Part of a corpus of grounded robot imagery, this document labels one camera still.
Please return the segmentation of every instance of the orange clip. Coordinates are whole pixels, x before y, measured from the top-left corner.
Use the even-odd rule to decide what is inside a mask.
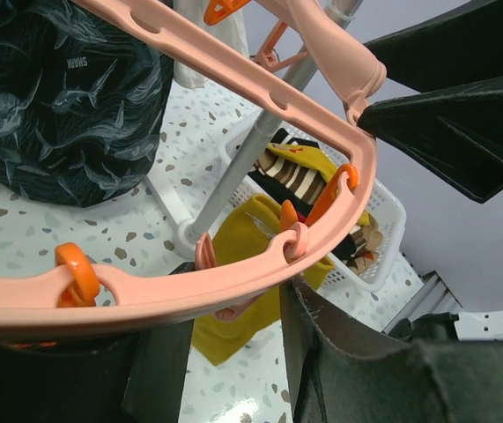
[[[210,0],[204,12],[204,23],[206,25],[216,25],[222,20],[238,11],[251,0]]]
[[[292,202],[290,200],[285,200],[280,209],[280,226],[278,227],[278,233],[281,234],[287,231],[296,222],[298,222],[298,213],[294,209]]]
[[[282,20],[279,20],[277,24],[272,28],[269,36],[253,58],[253,61],[255,63],[261,65],[269,72],[280,71],[281,69],[284,69],[285,67],[290,66],[293,63],[299,62],[307,56],[307,52],[302,51],[294,56],[289,57],[286,60],[283,60],[282,62],[279,60],[277,52],[275,51],[275,46],[280,41],[283,33],[285,33],[286,28],[288,28],[288,25]]]
[[[339,182],[339,177],[343,172],[347,172],[347,174],[349,174],[349,179],[347,180],[347,186],[349,189],[355,189],[355,187],[357,187],[359,184],[359,171],[357,168],[350,164],[341,165],[323,189],[310,214],[308,214],[305,222],[306,226],[312,226],[315,222],[317,222],[320,217],[323,216],[323,213],[325,213],[333,204],[337,198],[337,183]]]
[[[99,279],[91,262],[74,243],[68,242],[55,248],[55,265],[66,265],[74,281],[61,294],[57,307],[94,307],[94,299],[100,292]]]

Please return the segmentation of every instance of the pink plastic frame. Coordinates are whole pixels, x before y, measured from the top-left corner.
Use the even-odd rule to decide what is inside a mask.
[[[345,153],[359,171],[359,185],[351,192],[344,174],[336,201],[318,222],[307,230],[300,227],[277,235],[267,251],[243,262],[155,278],[135,277],[95,264],[93,268],[114,295],[116,307],[56,308],[58,296],[71,282],[64,266],[31,278],[0,278],[1,339],[103,335],[210,313],[253,298],[300,273],[349,233],[372,191],[376,172],[373,138],[156,0],[74,1]],[[315,0],[257,1],[299,31],[348,112],[360,113],[366,96],[385,78],[382,64],[331,22]],[[289,264],[285,251],[297,244],[305,253]]]
[[[286,31],[288,25],[279,20],[270,31],[270,34],[267,36],[267,39],[263,43],[263,45],[257,51],[257,54],[253,58],[253,61],[257,64],[260,64],[264,69],[269,72],[278,72],[281,69],[290,66],[291,64],[295,64],[299,62],[304,57],[307,56],[306,51],[301,51],[298,54],[288,57],[283,61],[279,61],[277,57],[277,53],[275,51],[275,46],[280,41],[280,38]]]

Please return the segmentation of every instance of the yellow cloth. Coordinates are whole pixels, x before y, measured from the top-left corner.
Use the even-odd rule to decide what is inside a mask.
[[[317,147],[309,145],[269,144],[267,150],[301,167],[318,171],[326,183],[331,180],[337,171],[337,166]],[[363,214],[360,215],[357,221],[357,225],[370,225],[368,211],[363,211]]]
[[[224,221],[212,240],[218,265],[239,262],[263,253],[269,237],[257,228],[246,213],[262,221],[276,234],[280,220],[280,205],[269,197],[255,194],[237,207]],[[304,279],[318,289],[333,263],[324,257],[304,271]],[[280,319],[278,286],[261,295],[233,322],[220,322],[212,315],[195,320],[192,345],[214,366],[223,363],[239,351],[255,333]]]

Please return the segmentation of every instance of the terrazzo floor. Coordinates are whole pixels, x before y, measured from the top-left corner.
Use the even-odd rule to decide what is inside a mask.
[[[255,106],[208,83],[188,91],[174,85],[161,132],[157,165],[196,214],[220,177],[217,140]],[[30,202],[0,186],[0,276],[24,277],[53,267],[56,245],[73,241],[94,263],[140,276],[163,275],[177,256],[165,214],[142,182],[110,202],[76,209]],[[376,330],[383,329],[422,286],[398,253],[378,293],[324,286],[321,294]],[[97,299],[111,305],[108,292]],[[227,363],[211,366],[196,351],[189,358],[180,423],[291,421],[280,323],[259,332]]]

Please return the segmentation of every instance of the black plastic object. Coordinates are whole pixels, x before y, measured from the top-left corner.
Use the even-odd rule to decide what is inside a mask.
[[[173,273],[193,270],[185,263]],[[192,326],[34,349],[0,345],[0,423],[177,423]]]
[[[293,423],[503,421],[503,342],[406,344],[298,278],[280,297]]]
[[[378,102],[359,127],[474,201],[503,189],[503,77]]]
[[[136,187],[173,65],[71,0],[0,0],[0,183],[81,207]]]
[[[402,319],[388,335],[403,342],[415,339],[458,340],[455,328],[457,320],[458,315],[451,313],[422,315],[413,322],[410,322],[410,319]]]
[[[421,93],[503,76],[503,0],[471,0],[366,46]]]

